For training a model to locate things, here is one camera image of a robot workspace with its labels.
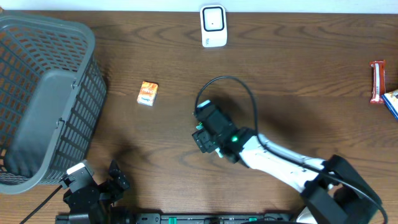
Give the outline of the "small orange tissue pack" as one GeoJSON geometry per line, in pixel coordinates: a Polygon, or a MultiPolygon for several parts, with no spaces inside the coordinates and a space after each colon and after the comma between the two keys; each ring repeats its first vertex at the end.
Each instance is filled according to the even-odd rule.
{"type": "Polygon", "coordinates": [[[153,106],[158,89],[158,84],[143,81],[137,97],[137,102],[142,105],[153,106]]]}

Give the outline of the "red orange candy bar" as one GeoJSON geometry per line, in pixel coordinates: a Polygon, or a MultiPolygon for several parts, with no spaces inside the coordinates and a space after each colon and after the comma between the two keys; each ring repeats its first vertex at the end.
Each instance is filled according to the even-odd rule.
{"type": "Polygon", "coordinates": [[[384,104],[382,96],[386,93],[385,64],[385,60],[375,60],[369,63],[373,69],[373,90],[370,103],[384,104]]]}

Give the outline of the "yellow snack chip bag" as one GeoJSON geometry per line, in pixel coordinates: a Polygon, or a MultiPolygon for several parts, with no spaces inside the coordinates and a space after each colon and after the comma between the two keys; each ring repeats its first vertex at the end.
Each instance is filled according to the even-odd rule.
{"type": "Polygon", "coordinates": [[[382,99],[384,100],[385,105],[395,117],[398,119],[398,90],[394,90],[389,93],[385,93],[382,95],[382,99]]]}

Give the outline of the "teal wet wipes pack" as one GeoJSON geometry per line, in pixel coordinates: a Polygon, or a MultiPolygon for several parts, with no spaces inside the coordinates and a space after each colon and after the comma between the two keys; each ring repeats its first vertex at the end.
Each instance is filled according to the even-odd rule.
{"type": "MultiPolygon", "coordinates": [[[[200,130],[202,130],[203,129],[203,124],[202,124],[202,122],[199,122],[199,124],[196,126],[196,129],[198,130],[198,131],[200,131],[200,130]]],[[[220,157],[220,158],[223,158],[223,155],[222,155],[222,153],[221,153],[221,151],[220,151],[220,148],[216,148],[216,149],[214,149],[214,151],[217,153],[217,155],[220,157]]]]}

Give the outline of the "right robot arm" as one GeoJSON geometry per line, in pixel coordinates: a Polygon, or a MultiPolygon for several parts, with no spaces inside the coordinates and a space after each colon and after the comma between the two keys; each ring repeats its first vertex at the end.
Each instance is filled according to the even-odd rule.
{"type": "Polygon", "coordinates": [[[340,156],[325,161],[290,151],[251,128],[237,128],[210,101],[198,105],[194,115],[200,124],[192,137],[201,152],[265,172],[300,194],[305,208],[297,223],[368,223],[382,207],[375,191],[340,156]]]}

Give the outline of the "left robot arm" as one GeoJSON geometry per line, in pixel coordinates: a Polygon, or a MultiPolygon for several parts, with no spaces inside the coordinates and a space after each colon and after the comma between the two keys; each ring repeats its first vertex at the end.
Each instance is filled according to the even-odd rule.
{"type": "Polygon", "coordinates": [[[129,181],[115,160],[111,161],[108,173],[109,178],[98,184],[86,160],[69,168],[61,185],[67,189],[63,201],[70,212],[56,216],[55,223],[135,223],[134,215],[127,208],[114,205],[130,189],[129,181]]]}

